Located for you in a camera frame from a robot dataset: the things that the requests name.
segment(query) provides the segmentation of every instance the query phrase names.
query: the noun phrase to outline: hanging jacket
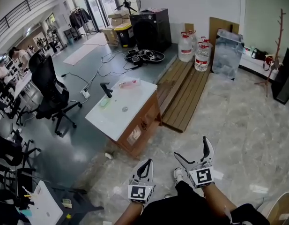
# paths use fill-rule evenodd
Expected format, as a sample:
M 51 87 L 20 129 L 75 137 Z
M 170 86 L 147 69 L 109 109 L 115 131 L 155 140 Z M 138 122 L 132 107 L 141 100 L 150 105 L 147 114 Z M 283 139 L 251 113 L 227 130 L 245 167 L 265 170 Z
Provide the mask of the hanging jacket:
M 83 8 L 81 8 L 76 12 L 72 12 L 69 16 L 69 20 L 73 28 L 80 28 L 91 20 L 91 17 Z

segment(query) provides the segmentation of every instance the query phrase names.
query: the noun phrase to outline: sneaker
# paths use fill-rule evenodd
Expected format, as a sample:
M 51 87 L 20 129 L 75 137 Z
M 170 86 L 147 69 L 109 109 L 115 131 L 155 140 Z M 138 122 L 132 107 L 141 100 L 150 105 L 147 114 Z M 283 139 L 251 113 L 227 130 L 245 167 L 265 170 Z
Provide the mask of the sneaker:
M 176 185 L 178 184 L 178 182 L 180 181 L 183 181 L 183 171 L 181 168 L 176 168 L 174 171 L 173 171 L 173 176 L 174 176 L 174 179 L 176 180 Z
M 164 197 L 164 199 L 165 199 L 165 198 L 170 198 L 170 197 L 172 197 L 170 194 L 166 194 L 165 197 Z
M 10 107 L 5 107 L 4 111 L 5 111 L 5 113 L 11 113 L 12 109 Z

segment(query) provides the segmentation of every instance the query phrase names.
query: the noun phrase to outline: electric fan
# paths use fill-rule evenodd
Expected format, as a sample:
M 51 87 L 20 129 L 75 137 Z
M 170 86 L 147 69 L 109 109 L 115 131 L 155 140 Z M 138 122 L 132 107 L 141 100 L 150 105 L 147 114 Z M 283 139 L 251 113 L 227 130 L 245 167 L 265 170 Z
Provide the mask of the electric fan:
M 140 11 L 141 1 L 140 0 L 111 0 L 111 8 L 114 13 L 118 10 L 129 10 L 131 15 L 131 10 L 134 12 Z

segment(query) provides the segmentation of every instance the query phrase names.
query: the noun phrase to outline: gray floor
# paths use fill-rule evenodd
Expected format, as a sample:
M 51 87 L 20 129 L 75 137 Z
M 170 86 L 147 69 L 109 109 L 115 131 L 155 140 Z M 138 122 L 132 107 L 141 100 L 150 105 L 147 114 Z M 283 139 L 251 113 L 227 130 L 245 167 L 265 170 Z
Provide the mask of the gray floor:
M 141 156 L 154 161 L 156 189 L 151 201 L 177 194 L 172 172 L 179 163 L 173 152 L 198 160 L 203 135 L 215 149 L 215 183 L 236 205 L 257 206 L 263 198 L 289 191 L 289 102 L 282 105 L 271 93 L 266 98 L 264 87 L 254 85 L 261 80 L 241 69 L 235 81 L 210 74 L 187 130 L 179 134 L 158 128 Z M 87 225 L 115 222 L 129 204 L 128 177 L 137 161 L 115 146 L 105 150 L 114 151 L 114 159 L 90 167 L 79 184 L 89 190 L 93 204 L 105 207 L 103 212 L 88 214 Z
M 83 42 L 85 41 L 86 38 L 84 37 L 53 57 L 54 68 L 58 75 L 71 72 L 90 81 L 102 64 L 101 57 L 118 49 L 121 51 L 129 50 L 127 48 L 123 50 L 117 47 L 109 47 L 108 45 L 98 46 L 74 66 L 63 63 L 69 55 L 83 46 Z M 149 64 L 139 69 L 129 71 L 126 75 L 155 83 L 162 74 L 165 73 L 170 63 L 175 60 L 177 50 L 177 45 L 172 45 L 165 52 L 166 58 L 162 63 L 156 65 Z M 125 72 L 123 69 L 125 64 L 124 56 L 118 54 L 111 62 L 103 65 L 100 69 L 100 74 L 105 75 L 111 71 L 116 73 Z M 80 94 L 81 89 L 86 85 L 83 80 L 72 75 L 67 75 L 64 78 L 58 77 L 58 79 L 64 83 L 69 90 L 70 100 L 78 100 L 80 102 L 85 100 L 83 95 Z M 25 122 L 22 128 L 24 140 L 33 139 L 35 143 L 31 147 L 35 145 L 42 149 L 42 152 L 33 161 L 39 176 L 54 183 L 70 187 L 80 174 L 84 172 L 88 163 L 96 157 L 96 154 L 102 151 L 106 144 L 106 138 L 85 119 L 85 116 L 104 95 L 104 91 L 99 84 L 101 82 L 110 82 L 109 86 L 111 87 L 118 79 L 118 75 L 107 77 L 97 76 L 94 79 L 91 88 L 88 90 L 90 98 L 83 104 L 83 108 L 80 109 L 76 107 L 68 113 L 69 117 L 78 127 L 73 129 L 66 119 L 62 120 L 59 130 L 63 133 L 63 137 L 56 136 L 54 133 L 56 121 L 52 122 L 47 119 L 36 120 L 34 118 Z M 34 98 L 36 102 L 41 101 L 41 99 L 41 97 Z M 31 117 L 31 114 L 26 114 L 22 120 L 25 121 Z M 8 136 L 10 120 L 5 119 L 0 123 L 0 131 L 5 136 Z

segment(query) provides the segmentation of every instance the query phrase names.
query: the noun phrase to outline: ceiling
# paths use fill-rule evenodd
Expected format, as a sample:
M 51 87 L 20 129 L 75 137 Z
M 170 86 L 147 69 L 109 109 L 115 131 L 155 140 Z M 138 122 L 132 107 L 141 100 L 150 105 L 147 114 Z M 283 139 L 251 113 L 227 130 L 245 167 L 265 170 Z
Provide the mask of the ceiling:
M 15 43 L 19 43 L 21 40 L 24 40 L 27 34 L 28 28 L 31 27 L 30 33 L 38 28 L 39 23 L 42 23 L 50 14 L 52 11 L 46 11 L 33 19 L 31 22 L 26 24 L 22 29 L 20 29 L 11 39 L 9 39 L 4 46 L 0 49 L 0 53 L 7 53 L 8 50 L 15 45 Z

